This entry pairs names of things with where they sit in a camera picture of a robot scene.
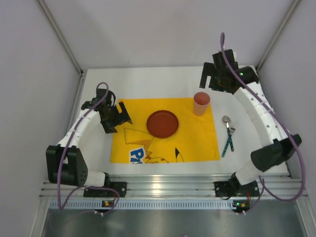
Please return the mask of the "pink plastic cup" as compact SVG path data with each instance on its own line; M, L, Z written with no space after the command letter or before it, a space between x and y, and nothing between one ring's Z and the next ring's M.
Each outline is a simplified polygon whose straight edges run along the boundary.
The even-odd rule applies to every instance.
M210 96L205 92L198 92L194 95L193 113L196 116L202 116L210 104Z

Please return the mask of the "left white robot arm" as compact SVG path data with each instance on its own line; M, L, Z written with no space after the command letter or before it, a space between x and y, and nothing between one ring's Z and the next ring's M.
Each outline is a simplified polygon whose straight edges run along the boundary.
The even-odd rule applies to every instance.
M96 96L82 105L65 137L57 145L48 146L45 154L50 183L77 187L105 187L110 183L107 173L88 169L81 148L98 125L106 134L111 134L117 133L117 126L132 123L125 104L119 102L118 110L115 101L113 92L97 89Z

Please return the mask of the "yellow cartoon placemat cloth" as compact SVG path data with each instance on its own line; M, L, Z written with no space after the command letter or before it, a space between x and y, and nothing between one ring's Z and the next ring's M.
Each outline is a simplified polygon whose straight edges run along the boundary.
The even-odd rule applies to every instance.
M211 106L198 117L193 98L123 99L132 123L116 127L112 163L152 164L220 160ZM147 130L148 117L160 110L172 112L179 121L168 138L157 138Z

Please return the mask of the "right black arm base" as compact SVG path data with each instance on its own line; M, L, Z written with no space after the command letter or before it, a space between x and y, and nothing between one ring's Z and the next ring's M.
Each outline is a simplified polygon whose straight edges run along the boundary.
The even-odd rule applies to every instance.
M247 185L233 185L229 181L214 182L215 196L219 198L258 197L260 192L256 181Z

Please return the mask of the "spoon with green handle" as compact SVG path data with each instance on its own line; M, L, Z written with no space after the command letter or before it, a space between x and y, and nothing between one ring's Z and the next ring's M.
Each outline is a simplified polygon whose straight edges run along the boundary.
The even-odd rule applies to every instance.
M233 146L232 135L231 135L231 130L230 130L230 122L231 122L231 120L230 120L230 118L228 116L223 116L222 117L222 122L226 126L227 135L228 135L228 139L227 139L227 142L226 142L224 150L226 151L228 146L230 146L231 151L233 152L235 149L234 149L234 146Z

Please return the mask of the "red round plate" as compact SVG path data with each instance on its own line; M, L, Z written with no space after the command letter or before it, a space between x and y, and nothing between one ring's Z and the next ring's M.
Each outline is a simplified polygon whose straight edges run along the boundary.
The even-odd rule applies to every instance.
M167 110L159 110L148 117L146 127L152 136L168 138L178 130L179 120L174 113Z

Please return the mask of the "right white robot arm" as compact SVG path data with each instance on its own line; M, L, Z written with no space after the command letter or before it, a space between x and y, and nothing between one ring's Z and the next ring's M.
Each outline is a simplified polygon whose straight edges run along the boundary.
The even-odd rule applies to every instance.
M287 135L280 122L272 116L273 108L267 101L259 78L250 66L239 67L231 49L212 55L213 62L205 62L200 79L200 88L206 87L232 94L244 107L256 132L262 148L252 151L250 161L229 179L230 187L236 193L272 167L288 161L295 149L302 143L300 135Z

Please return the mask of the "fork with green handle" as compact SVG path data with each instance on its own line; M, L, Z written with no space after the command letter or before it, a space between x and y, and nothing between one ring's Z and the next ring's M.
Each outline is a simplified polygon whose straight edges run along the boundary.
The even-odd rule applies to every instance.
M236 131L236 128L237 128L237 123L236 123L236 122L233 122L233 123L229 126L229 128L228 128L228 130L227 130L228 138L227 138L227 141L226 141L226 144L225 144L225 147L224 147L224 149L223 149L223 152L222 152L221 157L224 157L224 156L225 156L228 147L231 148L231 151L232 151L232 152L235 151L235 148L234 148L234 145L233 145L233 140L232 140L232 134Z

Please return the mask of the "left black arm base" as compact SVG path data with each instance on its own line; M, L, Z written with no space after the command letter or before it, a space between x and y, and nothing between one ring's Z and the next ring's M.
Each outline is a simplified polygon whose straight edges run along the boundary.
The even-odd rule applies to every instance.
M125 197L127 191L126 182L111 182L109 187L89 187L84 189L85 198L114 198Z

